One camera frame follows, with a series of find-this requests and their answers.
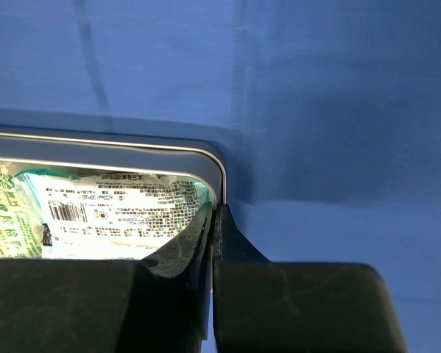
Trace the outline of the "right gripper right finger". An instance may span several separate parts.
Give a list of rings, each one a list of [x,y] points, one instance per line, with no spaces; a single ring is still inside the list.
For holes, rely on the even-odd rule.
[[[213,316],[219,352],[405,352],[385,281],[361,263],[268,260],[216,211]]]

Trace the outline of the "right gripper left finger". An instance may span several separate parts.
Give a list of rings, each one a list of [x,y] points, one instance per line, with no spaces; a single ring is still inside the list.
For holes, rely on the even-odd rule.
[[[212,216],[142,260],[0,260],[0,352],[199,352]]]

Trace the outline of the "white teal gauze packet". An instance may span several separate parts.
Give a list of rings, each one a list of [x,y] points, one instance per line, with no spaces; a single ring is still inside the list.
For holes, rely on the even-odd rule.
[[[52,260],[140,260],[212,200],[188,176],[35,169],[17,174],[15,183],[42,223],[42,257]]]

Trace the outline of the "blue surgical cloth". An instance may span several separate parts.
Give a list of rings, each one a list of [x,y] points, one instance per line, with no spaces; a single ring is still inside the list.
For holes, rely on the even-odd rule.
[[[261,252],[441,352],[441,1],[0,1],[0,124],[209,142]]]

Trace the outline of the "metal instrument tray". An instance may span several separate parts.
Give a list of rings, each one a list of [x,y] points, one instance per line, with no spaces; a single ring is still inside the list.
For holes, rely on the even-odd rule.
[[[189,141],[0,128],[0,163],[11,163],[14,178],[35,169],[191,177],[210,192],[212,200],[204,204],[215,208],[226,200],[222,162],[205,144]]]

